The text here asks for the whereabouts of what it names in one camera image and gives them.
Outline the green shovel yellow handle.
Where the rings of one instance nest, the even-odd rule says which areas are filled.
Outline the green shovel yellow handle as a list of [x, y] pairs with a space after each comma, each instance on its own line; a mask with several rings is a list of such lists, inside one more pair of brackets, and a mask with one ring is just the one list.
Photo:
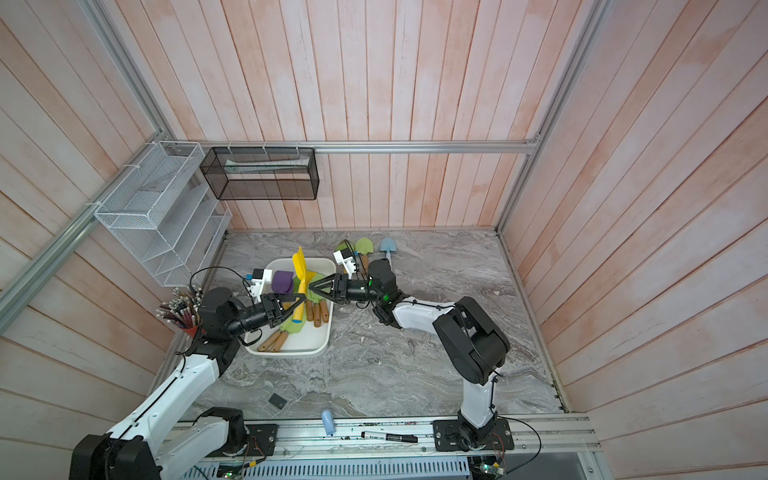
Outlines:
[[342, 240], [337, 245], [336, 251], [339, 252], [344, 258], [355, 256], [355, 247], [347, 239]]

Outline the olive green pointed shovel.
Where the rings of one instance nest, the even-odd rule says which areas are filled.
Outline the olive green pointed shovel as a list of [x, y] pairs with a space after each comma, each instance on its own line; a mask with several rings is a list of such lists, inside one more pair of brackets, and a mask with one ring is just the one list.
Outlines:
[[363, 269], [368, 271], [369, 255], [374, 251], [373, 241], [367, 237], [362, 237], [355, 242], [355, 250], [360, 258]]

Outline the light blue shovel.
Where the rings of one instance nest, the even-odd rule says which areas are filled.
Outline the light blue shovel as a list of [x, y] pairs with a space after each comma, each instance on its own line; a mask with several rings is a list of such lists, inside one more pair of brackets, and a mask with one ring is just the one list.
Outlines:
[[379, 244], [379, 251], [385, 255], [386, 260], [392, 263], [392, 255], [398, 250], [396, 241], [387, 237], [381, 240]]

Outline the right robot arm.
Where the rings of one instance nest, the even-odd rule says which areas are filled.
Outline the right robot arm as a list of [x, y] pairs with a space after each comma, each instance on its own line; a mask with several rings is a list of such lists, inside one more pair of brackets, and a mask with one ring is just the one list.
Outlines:
[[498, 370], [510, 342], [475, 299], [464, 296], [453, 303], [435, 303], [408, 296], [398, 287], [386, 259], [370, 263], [365, 280], [336, 273], [312, 281], [309, 290], [336, 304], [369, 305], [385, 325], [439, 338], [463, 379], [463, 396], [455, 419], [432, 423], [436, 450], [469, 452], [513, 443], [509, 423], [494, 404]]

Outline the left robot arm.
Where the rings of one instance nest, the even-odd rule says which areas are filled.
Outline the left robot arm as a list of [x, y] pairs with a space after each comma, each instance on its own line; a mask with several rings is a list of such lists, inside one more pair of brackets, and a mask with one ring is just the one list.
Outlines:
[[306, 297], [263, 294], [245, 306], [225, 287], [207, 291], [180, 363], [149, 397], [102, 435], [88, 435], [72, 452], [72, 479], [178, 479], [212, 452], [238, 457], [250, 446], [239, 409], [212, 407], [173, 440], [168, 434], [191, 404], [231, 365], [244, 336], [291, 319]]

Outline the purple shovel square blade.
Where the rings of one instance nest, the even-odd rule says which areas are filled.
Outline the purple shovel square blade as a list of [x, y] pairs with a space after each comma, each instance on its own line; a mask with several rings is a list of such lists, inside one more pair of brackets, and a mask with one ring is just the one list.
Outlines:
[[276, 270], [271, 281], [271, 290], [275, 294], [290, 294], [294, 289], [294, 273]]

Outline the light green shovel wide blade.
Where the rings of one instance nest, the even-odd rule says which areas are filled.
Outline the light green shovel wide blade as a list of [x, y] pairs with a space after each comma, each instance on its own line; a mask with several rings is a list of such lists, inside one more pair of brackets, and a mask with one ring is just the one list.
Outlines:
[[316, 272], [307, 272], [307, 286], [305, 292], [306, 301], [304, 305], [307, 320], [311, 321], [315, 328], [320, 328], [324, 323], [328, 322], [329, 314], [327, 313], [327, 305], [325, 304], [325, 299], [322, 296], [315, 294], [311, 290], [311, 283], [316, 276]]

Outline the purple shovel round blade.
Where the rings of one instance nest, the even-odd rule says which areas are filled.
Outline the purple shovel round blade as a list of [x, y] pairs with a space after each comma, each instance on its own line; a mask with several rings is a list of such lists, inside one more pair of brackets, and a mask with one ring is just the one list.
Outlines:
[[268, 339], [261, 343], [261, 345], [257, 348], [257, 351], [279, 352], [289, 336], [290, 333], [288, 331], [278, 329]]

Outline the white plastic storage box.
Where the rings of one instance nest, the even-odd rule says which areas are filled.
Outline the white plastic storage box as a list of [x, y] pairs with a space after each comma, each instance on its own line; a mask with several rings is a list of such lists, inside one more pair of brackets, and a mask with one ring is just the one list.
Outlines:
[[[320, 257], [307, 257], [306, 266], [308, 272], [314, 272], [319, 275], [320, 278], [327, 275], [336, 273], [336, 264], [333, 260]], [[284, 257], [278, 258], [267, 264], [265, 269], [273, 271], [290, 271], [295, 273], [292, 258]], [[261, 328], [263, 332], [259, 335], [258, 331], [250, 332], [245, 335], [246, 342], [252, 342], [253, 340], [259, 340], [253, 345], [245, 347], [246, 351], [252, 355], [262, 356], [267, 358], [298, 358], [298, 357], [312, 357], [323, 353], [330, 340], [331, 327], [334, 324], [334, 306], [330, 301], [326, 300], [327, 310], [329, 313], [328, 322], [322, 322], [320, 327], [315, 327], [313, 322], [306, 321], [305, 325], [297, 333], [291, 333], [288, 335], [286, 341], [281, 346], [280, 350], [276, 352], [271, 351], [259, 351], [258, 348], [267, 342], [271, 337], [282, 333], [280, 327], [265, 326]]]

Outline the small black square piece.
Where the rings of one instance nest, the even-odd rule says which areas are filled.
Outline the small black square piece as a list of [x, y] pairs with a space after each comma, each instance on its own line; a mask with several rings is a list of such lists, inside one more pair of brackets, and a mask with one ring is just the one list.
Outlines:
[[278, 410], [284, 409], [285, 406], [287, 405], [287, 400], [283, 396], [277, 393], [273, 393], [270, 396], [268, 402], [274, 407], [276, 407]]

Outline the red cup of pencils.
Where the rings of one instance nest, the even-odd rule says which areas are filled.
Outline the red cup of pencils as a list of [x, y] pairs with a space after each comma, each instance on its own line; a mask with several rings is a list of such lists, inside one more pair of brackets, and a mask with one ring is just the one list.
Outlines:
[[197, 284], [186, 287], [176, 287], [172, 291], [172, 298], [161, 303], [155, 310], [155, 316], [179, 328], [181, 331], [194, 337], [201, 324], [198, 307], [202, 301], [202, 290]]

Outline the light blue small cylinder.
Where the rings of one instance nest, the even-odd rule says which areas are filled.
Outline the light blue small cylinder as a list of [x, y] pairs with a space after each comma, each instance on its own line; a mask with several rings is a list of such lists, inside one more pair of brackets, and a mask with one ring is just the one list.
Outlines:
[[336, 432], [335, 420], [333, 412], [330, 408], [326, 408], [321, 412], [321, 421], [326, 436], [334, 436]]

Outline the black marker pen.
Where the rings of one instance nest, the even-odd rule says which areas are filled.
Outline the black marker pen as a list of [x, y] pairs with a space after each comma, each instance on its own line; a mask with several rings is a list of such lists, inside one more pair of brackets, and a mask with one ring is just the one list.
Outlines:
[[363, 431], [360, 436], [363, 439], [380, 440], [388, 442], [409, 443], [416, 444], [419, 439], [416, 435], [409, 434], [393, 434], [385, 432]]

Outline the black mesh wall basket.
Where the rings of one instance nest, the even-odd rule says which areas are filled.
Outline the black mesh wall basket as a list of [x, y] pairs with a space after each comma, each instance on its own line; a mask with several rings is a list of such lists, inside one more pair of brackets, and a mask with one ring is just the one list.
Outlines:
[[224, 201], [311, 201], [317, 198], [315, 152], [301, 147], [213, 147], [200, 170]]

